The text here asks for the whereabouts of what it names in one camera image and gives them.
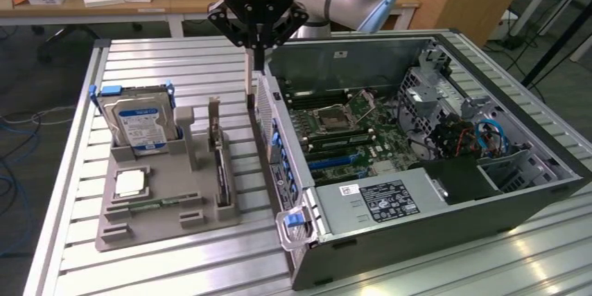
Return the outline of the black graphics card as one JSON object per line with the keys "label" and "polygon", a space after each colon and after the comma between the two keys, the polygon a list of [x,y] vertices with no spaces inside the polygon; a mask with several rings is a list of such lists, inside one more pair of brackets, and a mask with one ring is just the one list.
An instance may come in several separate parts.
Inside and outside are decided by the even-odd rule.
{"label": "black graphics card", "polygon": [[209,102],[209,141],[210,151],[214,153],[217,162],[217,177],[219,183],[217,204],[219,207],[227,207],[231,205],[231,189],[229,180],[229,163],[226,161],[226,139],[221,127],[219,106],[219,97],[211,97]]}

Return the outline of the metal socket cover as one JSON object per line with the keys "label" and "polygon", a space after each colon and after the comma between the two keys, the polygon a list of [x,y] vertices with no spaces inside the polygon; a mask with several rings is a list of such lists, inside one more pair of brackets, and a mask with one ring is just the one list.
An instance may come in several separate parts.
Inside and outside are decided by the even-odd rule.
{"label": "metal socket cover", "polygon": [[351,114],[357,119],[377,108],[375,98],[371,92],[366,89],[361,90],[347,103]]}

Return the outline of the CPU socket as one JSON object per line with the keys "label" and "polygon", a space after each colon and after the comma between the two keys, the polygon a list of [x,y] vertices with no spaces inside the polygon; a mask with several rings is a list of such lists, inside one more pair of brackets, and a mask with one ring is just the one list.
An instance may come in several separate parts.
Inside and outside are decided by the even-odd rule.
{"label": "CPU socket", "polygon": [[319,133],[345,132],[357,129],[357,124],[345,105],[333,105],[313,111]]}

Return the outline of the wooden desk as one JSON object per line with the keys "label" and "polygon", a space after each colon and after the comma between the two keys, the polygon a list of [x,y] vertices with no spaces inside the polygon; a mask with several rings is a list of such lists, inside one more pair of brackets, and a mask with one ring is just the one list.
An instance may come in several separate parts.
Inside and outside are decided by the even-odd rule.
{"label": "wooden desk", "polygon": [[[3,9],[0,6],[0,24],[11,26],[37,25],[39,17],[53,18],[54,24],[71,24],[75,17],[83,17],[87,23],[117,22],[119,15],[165,15],[170,23],[173,37],[183,37],[183,22],[193,13],[201,13],[206,21],[209,5],[219,0],[153,0],[150,3],[125,2],[117,5],[89,8],[83,0],[66,0],[62,5],[33,4]],[[397,0],[394,8],[417,10],[419,0]],[[331,23],[325,26],[302,26],[291,37],[326,37],[331,34]]]}

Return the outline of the hard disk with blue caddy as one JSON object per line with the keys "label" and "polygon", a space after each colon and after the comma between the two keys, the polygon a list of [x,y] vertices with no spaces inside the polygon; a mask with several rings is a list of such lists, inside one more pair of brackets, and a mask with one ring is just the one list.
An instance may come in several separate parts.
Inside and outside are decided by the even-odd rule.
{"label": "hard disk with blue caddy", "polygon": [[137,156],[161,153],[181,138],[174,120],[175,87],[171,82],[145,87],[90,86],[90,98],[113,132],[115,146]]}

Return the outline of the black office chair base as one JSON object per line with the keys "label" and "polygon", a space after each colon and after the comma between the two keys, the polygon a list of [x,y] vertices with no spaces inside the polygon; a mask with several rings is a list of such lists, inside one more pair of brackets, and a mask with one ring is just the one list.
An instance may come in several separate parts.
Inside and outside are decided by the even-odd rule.
{"label": "black office chair base", "polygon": [[50,50],[58,45],[58,43],[67,38],[74,32],[82,31],[85,32],[94,40],[99,40],[101,37],[98,33],[90,28],[86,24],[67,24],[65,28],[55,33],[38,47],[37,50],[37,59],[42,63],[50,63],[53,61],[53,57],[50,54]]}

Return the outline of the metal drive cage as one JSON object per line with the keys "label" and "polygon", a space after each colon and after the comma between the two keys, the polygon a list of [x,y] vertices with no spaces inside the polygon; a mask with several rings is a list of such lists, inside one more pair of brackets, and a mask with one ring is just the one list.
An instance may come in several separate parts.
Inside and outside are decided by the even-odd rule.
{"label": "metal drive cage", "polygon": [[398,95],[399,124],[407,132],[429,135],[443,118],[462,113],[466,96],[446,72],[450,62],[443,51],[429,49],[419,56],[419,64],[407,71]]}

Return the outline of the green motherboard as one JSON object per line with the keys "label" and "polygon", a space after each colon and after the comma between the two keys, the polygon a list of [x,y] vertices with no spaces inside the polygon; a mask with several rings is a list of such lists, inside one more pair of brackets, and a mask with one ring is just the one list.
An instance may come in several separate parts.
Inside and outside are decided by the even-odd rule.
{"label": "green motherboard", "polygon": [[[397,173],[413,168],[413,165],[423,159],[433,157],[433,150],[426,144],[410,137],[411,132],[405,131],[398,123],[398,99],[385,95],[378,88],[341,90],[298,90],[291,85],[283,86],[290,120],[295,127],[295,133],[305,159],[309,162],[322,159],[359,154],[359,159],[350,165],[335,166],[319,170],[310,170],[315,185],[325,186],[339,182],[353,181]],[[373,93],[377,108],[363,118],[357,119],[349,109],[349,101],[357,93],[366,89]],[[345,105],[357,124],[357,129],[345,132],[319,133],[319,125],[313,111],[333,105]],[[338,148],[317,153],[309,153],[305,148],[309,139],[326,135],[355,134],[371,132],[377,140],[363,146]]]}

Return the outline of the blue expansion slot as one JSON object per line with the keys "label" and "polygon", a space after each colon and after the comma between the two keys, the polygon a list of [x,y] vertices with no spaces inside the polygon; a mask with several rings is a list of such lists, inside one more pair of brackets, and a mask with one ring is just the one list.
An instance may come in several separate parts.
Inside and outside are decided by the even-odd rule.
{"label": "blue expansion slot", "polygon": [[346,155],[346,156],[341,156],[341,157],[333,157],[333,158],[327,158],[327,159],[309,162],[307,166],[309,166],[310,170],[319,170],[319,169],[331,168],[335,166],[346,166],[346,165],[353,164],[359,159],[359,157],[361,157],[359,154]]}

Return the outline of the grey printed parts rack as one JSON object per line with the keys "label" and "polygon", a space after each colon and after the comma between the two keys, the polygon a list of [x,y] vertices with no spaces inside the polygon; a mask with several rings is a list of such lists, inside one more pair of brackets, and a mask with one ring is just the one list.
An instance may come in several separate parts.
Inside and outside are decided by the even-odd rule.
{"label": "grey printed parts rack", "polygon": [[[209,127],[205,134],[191,132],[195,119],[187,107],[175,109],[174,120],[183,137],[169,142],[165,152],[139,157],[129,146],[111,147],[95,238],[95,248],[101,252],[209,232],[235,226],[242,221],[229,135],[222,130],[231,205],[219,207],[217,162],[210,151]],[[145,189],[138,195],[119,197],[115,194],[117,176],[133,170],[142,170],[146,174]],[[186,199],[173,207],[143,211],[129,209],[130,202],[178,196]]]}

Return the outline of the silver CPU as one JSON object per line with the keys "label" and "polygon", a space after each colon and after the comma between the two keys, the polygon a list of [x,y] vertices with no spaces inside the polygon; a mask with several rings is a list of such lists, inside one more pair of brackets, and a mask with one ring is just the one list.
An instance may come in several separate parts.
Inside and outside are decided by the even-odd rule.
{"label": "silver CPU", "polygon": [[145,189],[146,174],[142,170],[123,171],[117,176],[115,194],[119,197],[138,195]]}

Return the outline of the green loose RAM stick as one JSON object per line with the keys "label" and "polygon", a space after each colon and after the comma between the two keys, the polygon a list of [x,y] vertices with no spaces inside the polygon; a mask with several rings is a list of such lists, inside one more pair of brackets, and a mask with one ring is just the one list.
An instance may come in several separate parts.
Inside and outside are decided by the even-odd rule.
{"label": "green loose RAM stick", "polygon": [[129,203],[129,209],[131,211],[143,211],[151,209],[162,209],[169,208],[181,204],[182,199],[186,199],[183,196],[163,198],[163,199],[150,199],[142,200]]}

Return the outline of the black slanted pole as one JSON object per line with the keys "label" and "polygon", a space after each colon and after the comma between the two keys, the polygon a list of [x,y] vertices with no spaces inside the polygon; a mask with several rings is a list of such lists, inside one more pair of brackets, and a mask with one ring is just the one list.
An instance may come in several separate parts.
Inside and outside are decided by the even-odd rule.
{"label": "black slanted pole", "polygon": [[575,34],[579,32],[579,29],[585,25],[589,18],[592,16],[592,0],[590,1],[589,5],[582,10],[579,16],[563,32],[562,36],[558,38],[557,42],[553,44],[551,48],[546,52],[545,56],[541,58],[539,62],[531,69],[530,73],[527,74],[526,78],[522,81],[522,84],[526,87],[530,87],[531,83],[535,81],[535,78],[541,74],[542,70],[546,68],[549,63],[555,58],[559,51],[566,46],[567,42],[573,39]]}

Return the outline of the metal disk bay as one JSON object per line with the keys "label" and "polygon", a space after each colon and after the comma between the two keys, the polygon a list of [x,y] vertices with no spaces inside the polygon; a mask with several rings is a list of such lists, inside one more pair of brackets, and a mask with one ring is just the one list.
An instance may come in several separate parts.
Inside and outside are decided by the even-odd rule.
{"label": "metal disk bay", "polygon": [[505,193],[562,180],[561,173],[551,169],[549,160],[530,150],[522,150],[506,157],[483,157],[478,159],[478,164]]}

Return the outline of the open black PC case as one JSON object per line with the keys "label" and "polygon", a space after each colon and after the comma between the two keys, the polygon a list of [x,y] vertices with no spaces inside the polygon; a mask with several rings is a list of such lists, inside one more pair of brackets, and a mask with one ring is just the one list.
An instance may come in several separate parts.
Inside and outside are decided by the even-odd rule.
{"label": "open black PC case", "polygon": [[[317,203],[321,186],[290,120],[283,86],[322,91],[378,88],[398,99],[401,111],[403,78],[429,49],[451,58],[446,72],[466,99],[461,115],[443,118],[431,134],[410,134],[433,150],[433,157],[409,170],[426,169],[449,191],[449,208],[391,227],[334,235]],[[592,182],[592,168],[582,161],[582,155],[592,155],[592,144],[458,31],[295,39],[271,51],[255,78],[250,114],[275,217],[305,204],[319,226],[318,241],[291,252],[283,249],[295,290],[511,232]],[[478,159],[522,150],[547,159],[562,180],[505,193]]]}

